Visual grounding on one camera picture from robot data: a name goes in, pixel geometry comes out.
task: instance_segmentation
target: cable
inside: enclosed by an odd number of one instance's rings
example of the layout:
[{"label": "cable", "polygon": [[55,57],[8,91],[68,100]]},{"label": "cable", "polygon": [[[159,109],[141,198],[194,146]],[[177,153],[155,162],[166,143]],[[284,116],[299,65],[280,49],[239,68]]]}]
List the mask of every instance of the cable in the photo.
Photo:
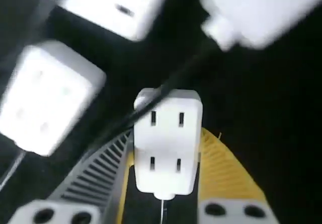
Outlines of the cable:
[{"label": "cable", "polygon": [[159,88],[155,89],[153,95],[149,99],[142,102],[135,110],[131,111],[120,120],[114,122],[112,125],[108,125],[93,141],[79,162],[84,161],[101,146],[106,144],[106,142],[116,138],[126,129],[132,127],[137,120],[167,97],[173,89],[180,88],[187,79],[196,73],[198,68],[202,67],[202,60],[216,50],[221,52],[218,45],[212,39],[205,40],[200,45],[197,53],[184,63],[182,68],[173,73]]},{"label": "cable", "polygon": [[17,170],[18,166],[20,165],[21,161],[24,159],[26,155],[26,151],[20,150],[19,154],[15,158],[14,161],[10,164],[10,167],[6,170],[6,172],[0,178],[0,192],[8,182],[8,180],[12,177],[12,175]]}]

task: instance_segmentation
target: ribbed plastic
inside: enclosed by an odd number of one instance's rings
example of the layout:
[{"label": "ribbed plastic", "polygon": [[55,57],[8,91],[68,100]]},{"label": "ribbed plastic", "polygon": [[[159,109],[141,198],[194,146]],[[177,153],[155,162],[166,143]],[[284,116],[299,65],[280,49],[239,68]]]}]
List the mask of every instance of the ribbed plastic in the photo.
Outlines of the ribbed plastic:
[{"label": "ribbed plastic", "polygon": [[233,153],[202,129],[198,202],[210,198],[252,199],[266,203],[263,191]]},{"label": "ribbed plastic", "polygon": [[76,165],[49,196],[97,206],[108,220],[115,220],[122,194],[127,153],[133,146],[131,131],[107,143],[83,163]]}]

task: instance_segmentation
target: socket hole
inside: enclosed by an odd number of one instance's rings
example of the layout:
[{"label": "socket hole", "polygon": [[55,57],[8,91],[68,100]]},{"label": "socket hole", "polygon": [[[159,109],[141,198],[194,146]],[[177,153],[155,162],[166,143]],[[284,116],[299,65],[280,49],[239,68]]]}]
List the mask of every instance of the socket hole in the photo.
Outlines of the socket hole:
[{"label": "socket hole", "polygon": [[183,125],[184,125],[184,119],[185,119],[185,113],[181,112],[179,114],[179,127],[183,127]]},{"label": "socket hole", "polygon": [[35,79],[36,79],[36,80],[39,80],[40,78],[42,78],[43,74],[44,74],[44,72],[43,72],[43,71],[39,71],[39,72],[37,72],[37,73],[36,73],[36,75],[35,75]]},{"label": "socket hole", "polygon": [[92,215],[88,212],[80,212],[74,215],[71,220],[71,224],[90,224],[92,220]]},{"label": "socket hole", "polygon": [[67,88],[67,87],[64,87],[64,88],[62,89],[62,93],[63,93],[63,95],[64,95],[64,96],[67,96],[67,95],[69,95],[69,93],[70,93],[70,89],[69,89],[69,88]]},{"label": "socket hole", "polygon": [[18,111],[17,111],[17,118],[23,118],[23,116],[24,116],[24,110],[22,110],[22,109],[19,109]]},{"label": "socket hole", "polygon": [[155,170],[155,157],[150,158],[150,170]]},{"label": "socket hole", "polygon": [[45,132],[48,129],[48,123],[44,122],[41,126],[40,126],[40,131],[41,132]]},{"label": "socket hole", "polygon": [[216,203],[211,203],[206,206],[205,212],[208,215],[213,215],[213,216],[223,216],[226,215],[226,210],[223,208],[223,206],[216,204]]},{"label": "socket hole", "polygon": [[130,17],[133,17],[134,16],[134,12],[133,11],[131,11],[130,9],[128,9],[128,8],[122,6],[122,5],[116,4],[116,9],[118,11],[120,11],[121,13],[124,13],[124,14],[126,14],[126,15],[128,15]]},{"label": "socket hole", "polygon": [[181,159],[177,159],[177,172],[181,172]]},{"label": "socket hole", "polygon": [[245,215],[255,217],[255,218],[265,218],[266,217],[265,212],[261,208],[255,206],[255,205],[246,206],[244,209],[244,212],[245,212]]},{"label": "socket hole", "polygon": [[156,112],[151,111],[151,126],[155,126],[155,125],[156,125]]},{"label": "socket hole", "polygon": [[34,223],[35,224],[44,224],[49,222],[52,217],[54,216],[54,211],[50,208],[40,210],[34,216]]}]

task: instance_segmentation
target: power adapter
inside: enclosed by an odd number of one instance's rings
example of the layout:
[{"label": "power adapter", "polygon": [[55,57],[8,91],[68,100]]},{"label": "power adapter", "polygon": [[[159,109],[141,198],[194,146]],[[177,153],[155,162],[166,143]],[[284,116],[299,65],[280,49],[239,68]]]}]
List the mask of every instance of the power adapter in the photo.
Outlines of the power adapter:
[{"label": "power adapter", "polygon": [[164,0],[61,0],[58,4],[132,41],[149,32]]},{"label": "power adapter", "polygon": [[[151,97],[143,89],[134,108]],[[193,191],[198,165],[202,103],[197,92],[173,90],[134,124],[134,169],[139,191],[157,199]]]},{"label": "power adapter", "polygon": [[25,48],[0,105],[0,132],[49,156],[88,108],[105,73],[58,41]]},{"label": "power adapter", "polygon": [[262,49],[287,32],[321,0],[201,0],[210,14],[204,33],[228,51],[236,43]]}]

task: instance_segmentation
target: dark surface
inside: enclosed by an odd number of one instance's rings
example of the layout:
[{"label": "dark surface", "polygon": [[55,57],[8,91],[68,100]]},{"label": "dark surface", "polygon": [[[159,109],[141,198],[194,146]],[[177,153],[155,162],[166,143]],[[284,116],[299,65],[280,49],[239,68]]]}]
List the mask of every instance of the dark surface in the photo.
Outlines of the dark surface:
[{"label": "dark surface", "polygon": [[[0,0],[0,57],[23,31],[37,0]],[[82,151],[104,124],[132,108],[144,87],[157,87],[204,37],[206,13],[198,0],[167,0],[148,38],[129,42],[83,19],[56,9],[42,38],[62,41],[103,69],[108,81],[84,118],[50,158],[27,154],[0,193],[0,223],[35,198],[46,198],[63,180]],[[195,89],[204,104],[203,126],[218,134],[265,191],[281,223],[317,219],[320,173],[321,7],[264,51],[236,47],[224,62],[216,55],[202,76],[186,88]],[[14,62],[0,63],[3,92]],[[1,137],[0,173],[18,150]],[[157,223],[157,200],[133,194],[127,205],[132,223]],[[191,196],[168,203],[169,223],[195,223]],[[142,215],[149,222],[143,222]]]}]

